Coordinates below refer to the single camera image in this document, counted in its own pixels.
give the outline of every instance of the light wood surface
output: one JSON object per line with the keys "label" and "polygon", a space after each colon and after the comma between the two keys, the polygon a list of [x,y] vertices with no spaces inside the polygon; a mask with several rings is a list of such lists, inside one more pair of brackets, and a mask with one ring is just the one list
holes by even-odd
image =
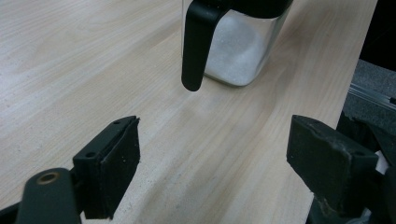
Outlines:
{"label": "light wood surface", "polygon": [[137,115],[141,162],[112,223],[304,223],[290,118],[335,127],[375,4],[295,0],[253,83],[189,92],[180,0],[1,1],[0,208]]}

